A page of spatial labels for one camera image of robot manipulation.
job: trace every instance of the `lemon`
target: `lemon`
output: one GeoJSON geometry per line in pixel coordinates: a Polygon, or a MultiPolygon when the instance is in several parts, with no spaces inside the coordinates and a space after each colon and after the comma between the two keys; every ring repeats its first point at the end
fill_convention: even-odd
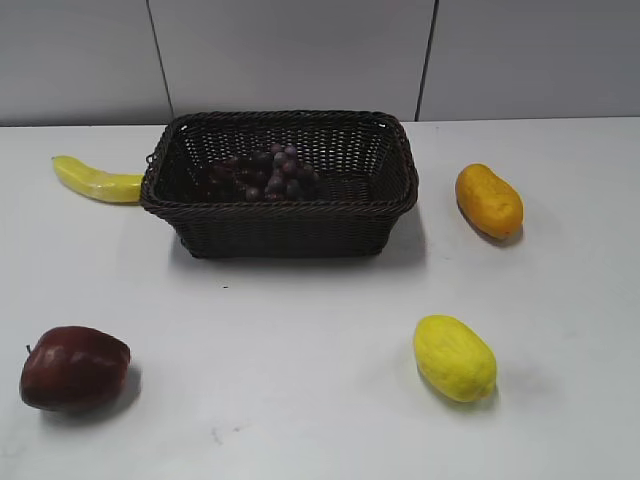
{"type": "Polygon", "coordinates": [[[420,373],[458,402],[474,402],[496,386],[496,358],[469,327],[446,315],[420,320],[413,337],[420,373]]]}

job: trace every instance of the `red apple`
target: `red apple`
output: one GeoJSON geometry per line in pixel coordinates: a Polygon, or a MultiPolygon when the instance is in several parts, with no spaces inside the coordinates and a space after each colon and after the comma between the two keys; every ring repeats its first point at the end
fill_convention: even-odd
{"type": "Polygon", "coordinates": [[[115,399],[131,360],[117,338],[87,327],[46,332],[22,369],[20,396],[42,410],[77,412],[115,399]]]}

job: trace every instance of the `grape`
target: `grape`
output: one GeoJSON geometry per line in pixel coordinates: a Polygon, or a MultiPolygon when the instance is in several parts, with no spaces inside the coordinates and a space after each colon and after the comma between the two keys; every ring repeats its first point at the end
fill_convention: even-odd
{"type": "Polygon", "coordinates": [[[247,202],[259,202],[262,200],[262,190],[256,187],[249,187],[245,192],[247,202]]]}
{"type": "Polygon", "coordinates": [[[267,202],[281,202],[284,200],[284,195],[281,193],[267,193],[264,199],[267,202]]]}
{"type": "Polygon", "coordinates": [[[240,166],[240,158],[237,155],[231,155],[229,158],[222,161],[222,165],[230,170],[237,170],[240,166]]]}
{"type": "Polygon", "coordinates": [[[298,164],[295,160],[287,160],[282,166],[282,172],[289,178],[294,178],[298,174],[298,164]]]}
{"type": "Polygon", "coordinates": [[[233,180],[233,171],[219,164],[213,164],[209,170],[209,178],[219,180],[221,182],[230,182],[233,180]]]}
{"type": "Polygon", "coordinates": [[[236,193],[240,195],[242,198],[244,198],[247,188],[249,188],[249,186],[246,183],[236,181],[235,183],[236,193]]]}
{"type": "Polygon", "coordinates": [[[258,170],[253,174],[253,184],[256,187],[264,187],[269,181],[269,175],[262,170],[258,170]]]}
{"type": "Polygon", "coordinates": [[[266,193],[279,193],[284,190],[284,178],[280,175],[273,175],[267,183],[266,193]]]}
{"type": "Polygon", "coordinates": [[[241,155],[238,158],[238,163],[236,165],[236,169],[242,169],[242,168],[247,168],[251,162],[249,161],[249,157],[247,157],[246,155],[241,155]]]}
{"type": "Polygon", "coordinates": [[[289,155],[291,158],[297,158],[298,157],[298,150],[293,145],[289,145],[288,147],[286,147],[284,149],[284,153],[289,155]]]}
{"type": "Polygon", "coordinates": [[[300,186],[300,182],[297,180],[289,180],[289,182],[287,182],[287,198],[289,200],[299,200],[303,194],[304,192],[300,186]]]}
{"type": "Polygon", "coordinates": [[[306,184],[313,183],[314,173],[315,170],[313,169],[313,166],[308,163],[303,163],[302,167],[298,169],[298,179],[306,184]]]}
{"type": "Polygon", "coordinates": [[[253,152],[251,157],[252,166],[260,170],[271,168],[273,163],[273,155],[269,152],[253,152]]]}
{"type": "Polygon", "coordinates": [[[282,168],[282,166],[289,160],[287,154],[284,152],[278,152],[273,157],[273,168],[282,168]]]}
{"type": "Polygon", "coordinates": [[[254,172],[249,168],[243,168],[236,173],[236,178],[244,183],[253,182],[254,172]]]}
{"type": "Polygon", "coordinates": [[[209,188],[211,189],[211,191],[215,192],[215,191],[224,190],[224,187],[225,187],[225,182],[223,182],[222,180],[212,178],[211,181],[209,182],[209,188]]]}

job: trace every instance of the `wicker basket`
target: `wicker basket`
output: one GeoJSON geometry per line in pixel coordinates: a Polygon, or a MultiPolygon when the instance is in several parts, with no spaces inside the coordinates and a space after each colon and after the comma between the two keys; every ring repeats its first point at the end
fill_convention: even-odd
{"type": "Polygon", "coordinates": [[[194,257],[375,255],[417,200],[418,176],[397,119],[383,113],[200,113],[165,129],[140,202],[194,257]],[[296,145],[319,172],[313,201],[198,203],[197,171],[232,154],[296,145]]]}

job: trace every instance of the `yellow banana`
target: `yellow banana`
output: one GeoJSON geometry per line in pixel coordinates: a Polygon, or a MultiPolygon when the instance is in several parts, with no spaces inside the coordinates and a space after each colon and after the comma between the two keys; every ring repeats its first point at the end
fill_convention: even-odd
{"type": "Polygon", "coordinates": [[[74,192],[108,203],[137,203],[142,175],[118,175],[91,168],[74,157],[53,157],[60,181],[74,192]]]}

